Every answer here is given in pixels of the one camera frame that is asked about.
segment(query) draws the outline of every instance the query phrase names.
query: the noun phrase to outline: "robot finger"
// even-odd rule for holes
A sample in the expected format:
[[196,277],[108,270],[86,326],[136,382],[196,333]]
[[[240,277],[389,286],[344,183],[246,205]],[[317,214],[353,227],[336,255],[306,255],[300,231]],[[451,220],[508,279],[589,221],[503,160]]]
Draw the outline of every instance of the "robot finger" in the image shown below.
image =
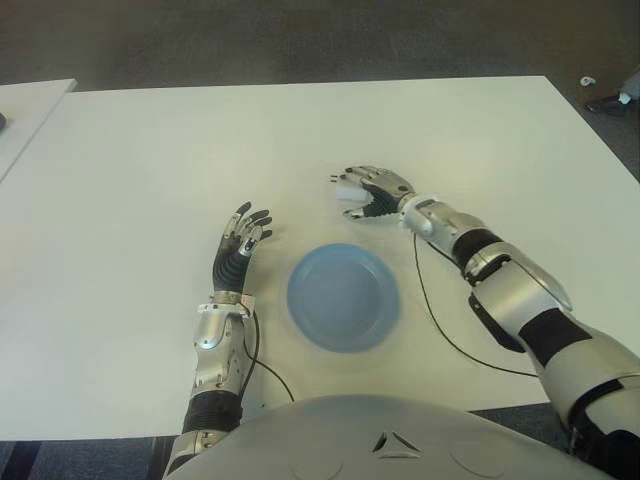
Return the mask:
[[266,227],[272,221],[273,221],[273,219],[271,217],[264,217],[264,218],[261,218],[260,220],[256,220],[255,222],[253,222],[253,224],[254,225],[259,225],[261,227]]
[[247,211],[251,208],[251,202],[243,203],[235,213],[231,215],[231,218],[227,222],[227,226],[224,228],[224,232],[222,237],[228,239],[233,235],[236,227],[238,226],[238,222],[242,219],[242,216],[247,213]]
[[350,167],[347,171],[351,170],[351,172],[356,173],[365,178],[372,178],[377,174],[375,168],[369,167],[366,165],[361,165],[359,167]]
[[258,212],[252,213],[248,217],[245,217],[238,225],[238,228],[236,229],[236,234],[239,237],[243,237],[247,233],[247,231],[251,230],[251,227],[253,226],[255,221],[265,218],[268,215],[269,215],[269,210],[260,210]]
[[260,225],[254,225],[253,228],[242,237],[242,243],[238,249],[240,255],[250,257],[256,245],[262,239],[262,233],[262,227]]
[[362,187],[362,180],[366,179],[366,176],[359,175],[353,171],[351,168],[347,168],[345,173],[340,175],[340,180],[344,180],[350,182],[358,187]]
[[363,218],[365,217],[364,207],[351,208],[349,210],[345,210],[344,212],[342,212],[342,215],[344,215],[347,218],[350,218],[351,220],[357,220],[358,218]]

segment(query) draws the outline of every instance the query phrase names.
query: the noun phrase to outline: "robotic hand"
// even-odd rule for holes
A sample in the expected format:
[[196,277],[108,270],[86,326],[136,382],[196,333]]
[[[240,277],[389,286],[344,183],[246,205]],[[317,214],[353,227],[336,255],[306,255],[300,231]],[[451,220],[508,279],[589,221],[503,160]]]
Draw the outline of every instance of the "robotic hand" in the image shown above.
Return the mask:
[[346,217],[353,219],[397,213],[402,199],[414,194],[409,182],[384,168],[351,167],[339,178],[363,188],[373,196],[369,205],[344,212]]
[[347,217],[398,212],[400,222],[459,268],[469,304],[503,347],[526,352],[576,456],[617,478],[640,478],[640,359],[578,322],[562,286],[476,217],[418,195],[395,173],[347,168],[339,176],[373,195]]
[[242,295],[256,246],[271,236],[268,210],[245,214],[251,202],[229,219],[213,263],[213,296],[199,307],[193,345],[198,356],[183,434],[173,443],[165,476],[211,448],[240,424],[246,388],[244,322],[253,313],[253,297]]

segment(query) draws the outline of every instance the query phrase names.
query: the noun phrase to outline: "small white object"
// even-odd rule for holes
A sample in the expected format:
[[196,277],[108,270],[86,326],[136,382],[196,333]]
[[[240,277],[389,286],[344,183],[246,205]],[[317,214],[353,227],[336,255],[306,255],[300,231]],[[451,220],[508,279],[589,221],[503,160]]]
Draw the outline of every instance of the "small white object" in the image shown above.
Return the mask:
[[584,76],[580,79],[580,85],[583,87],[588,87],[590,85],[595,85],[596,79],[593,77]]
[[336,198],[340,201],[362,202],[363,204],[373,200],[371,194],[363,188],[341,181],[336,183]]
[[620,95],[618,96],[618,101],[623,105],[626,105],[631,101],[631,96],[628,93],[620,92]]

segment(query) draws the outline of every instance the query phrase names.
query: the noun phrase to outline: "black finger segment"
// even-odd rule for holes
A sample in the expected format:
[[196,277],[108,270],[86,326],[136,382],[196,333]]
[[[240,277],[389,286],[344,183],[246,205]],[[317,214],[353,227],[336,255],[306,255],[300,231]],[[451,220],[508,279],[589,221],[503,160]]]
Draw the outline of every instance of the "black finger segment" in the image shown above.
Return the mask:
[[271,223],[273,219],[271,217],[261,218],[260,220],[256,220],[253,224],[257,227],[266,227]]
[[238,210],[236,210],[236,213],[239,213],[240,215],[244,215],[249,211],[250,208],[251,208],[251,202],[246,202]]
[[260,210],[259,212],[252,213],[251,215],[249,215],[249,218],[251,219],[252,222],[254,222],[256,220],[259,220],[267,216],[269,216],[269,210]]

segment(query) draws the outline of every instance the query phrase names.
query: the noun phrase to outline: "triangular logo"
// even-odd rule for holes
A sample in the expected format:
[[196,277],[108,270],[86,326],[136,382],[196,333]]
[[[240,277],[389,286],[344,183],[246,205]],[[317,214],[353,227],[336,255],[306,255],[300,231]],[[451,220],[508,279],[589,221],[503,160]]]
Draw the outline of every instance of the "triangular logo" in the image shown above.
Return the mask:
[[382,432],[371,450],[380,459],[420,458],[420,449],[397,432]]

